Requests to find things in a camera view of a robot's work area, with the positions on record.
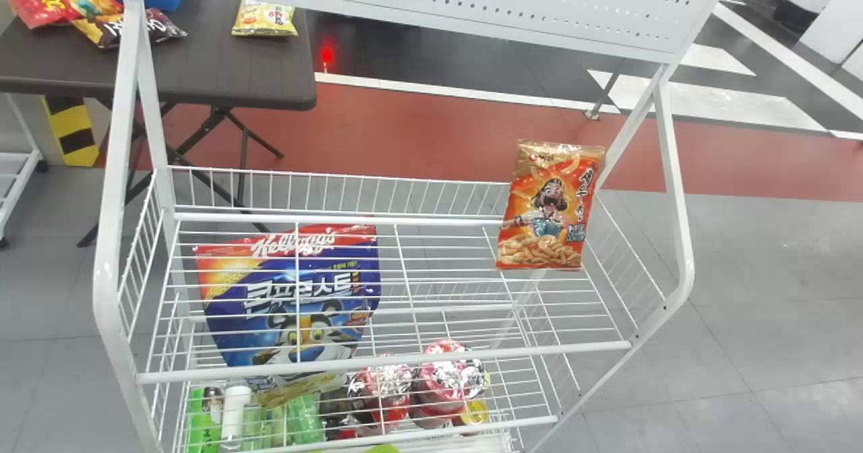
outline white floor marking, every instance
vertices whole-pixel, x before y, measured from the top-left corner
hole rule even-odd
[[[857,140],[857,142],[863,142],[863,133],[830,130],[830,134],[832,134],[836,138],[842,138],[843,140]]]
[[[857,118],[863,119],[863,98],[854,94],[847,87],[830,78],[829,75],[821,72],[816,66],[813,66],[807,60],[803,59],[798,54],[793,53],[788,47],[771,38],[767,33],[761,32],[755,25],[744,20],[742,16],[734,13],[722,4],[717,4],[713,10],[713,14],[720,20],[724,21],[731,27],[734,27],[743,36],[755,42],[759,47],[785,63],[791,70],[798,73],[801,78],[809,81],[814,87],[826,94],[830,99],[835,100],[839,105],[850,111]]]
[[[327,74],[326,72],[315,72],[315,81],[360,88],[380,88],[380,80],[378,79],[355,78],[353,75]]]
[[[690,50],[686,51],[684,59],[680,63],[703,69],[734,72],[746,76],[755,75],[755,72],[749,70],[739,60],[734,59],[734,56],[729,54],[725,49],[710,47],[709,45],[693,44]]]
[[[600,85],[606,84],[611,74],[588,70]],[[647,87],[647,78],[621,75],[611,90],[611,99],[618,108],[632,109]],[[776,127],[795,127],[811,131],[826,131],[786,97],[767,96],[739,90],[709,88],[682,82],[670,82],[672,113],[694,118],[718,119]]]
[[[528,106],[542,106],[545,108],[562,109],[590,109],[594,103],[582,100],[554,99],[540,96],[521,96],[521,94],[505,94],[502,92],[491,92],[486,90],[466,90],[466,88],[449,88],[445,86],[434,86],[431,84],[416,84],[415,82],[386,81],[373,78],[355,78],[353,75],[326,74],[315,72],[315,81],[328,82],[328,84],[341,84],[346,86],[383,88],[383,90],[398,90],[420,94],[435,94],[435,96],[463,97],[466,99],[493,100],[494,102],[509,102],[514,104],[526,104]],[[620,111],[609,104],[600,108],[602,113],[619,115]]]

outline white metal display rack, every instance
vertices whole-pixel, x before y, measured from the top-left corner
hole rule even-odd
[[[112,115],[115,130],[100,219],[105,232],[98,236],[93,302],[96,323],[145,449],[159,451],[166,444],[165,449],[184,453],[196,446],[188,437],[191,423],[185,402],[190,388],[251,375],[418,364],[426,359],[420,354],[424,346],[452,337],[471,345],[472,351],[437,359],[472,357],[485,362],[491,380],[483,396],[488,423],[420,429],[407,419],[398,429],[386,428],[384,437],[268,451],[404,441],[412,442],[406,449],[416,449],[420,440],[434,441],[428,444],[432,450],[445,449],[441,442],[457,449],[464,441],[459,439],[462,434],[477,432],[482,437],[511,435],[512,441],[500,443],[506,449],[538,450],[690,293],[694,266],[667,84],[718,0],[261,1],[659,64],[608,149],[598,185],[655,105],[666,189],[672,199],[678,284],[668,290],[657,286],[601,200],[591,215],[582,272],[500,272],[494,268],[494,250],[508,193],[505,183],[170,167],[142,2],[124,0],[126,20]],[[130,251],[121,260],[119,229],[136,90],[155,177]],[[212,189],[195,182],[192,170],[209,173],[228,187],[244,175],[243,201],[253,214],[241,214],[219,201]],[[354,358],[226,367],[202,315],[192,250],[198,244],[254,235],[251,222],[267,222],[294,239],[299,226],[310,223],[376,226],[382,301]],[[154,265],[160,241],[169,251],[166,266]],[[160,289],[147,287],[153,279],[162,283]],[[155,312],[149,313],[154,302]],[[133,331],[142,328],[152,333],[151,343],[146,363],[136,365],[130,343]],[[608,352],[619,354],[608,367],[599,372],[586,367],[589,357]],[[391,355],[379,357],[382,353]],[[167,444],[168,437],[173,437],[172,444]]]
[[[30,127],[24,120],[18,103],[12,94],[6,94],[6,99],[15,113],[18,125],[21,125],[21,132],[27,138],[30,151],[0,152],[0,249],[9,246],[9,241],[6,240],[6,222],[9,222],[9,216],[12,215],[30,176],[34,171],[47,171],[47,162],[42,159],[42,153],[33,140],[33,134],[30,133]]]

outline red can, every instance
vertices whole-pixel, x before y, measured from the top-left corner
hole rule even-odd
[[[408,414],[412,381],[407,364],[366,367],[358,372],[348,386],[351,414],[360,423],[357,434],[383,434],[382,425],[387,432],[397,429]]]
[[[465,352],[469,349],[457,340],[438,340],[429,345],[423,354]],[[420,402],[434,412],[457,415],[465,409],[467,401],[477,398],[488,389],[488,374],[481,361],[430,361],[420,364],[414,388]]]

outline green bottle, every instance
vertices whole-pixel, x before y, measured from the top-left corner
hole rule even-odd
[[[287,428],[293,443],[310,444],[326,441],[324,422],[318,415],[318,401],[314,394],[299,396],[287,401]]]

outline red snack bag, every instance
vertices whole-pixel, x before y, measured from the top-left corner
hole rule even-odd
[[[497,268],[579,269],[604,163],[601,146],[518,142]]]
[[[123,5],[114,0],[63,0],[72,11],[69,20],[98,17],[101,15],[116,15],[123,13]]]
[[[29,29],[77,19],[78,12],[65,0],[9,0],[12,11]]]

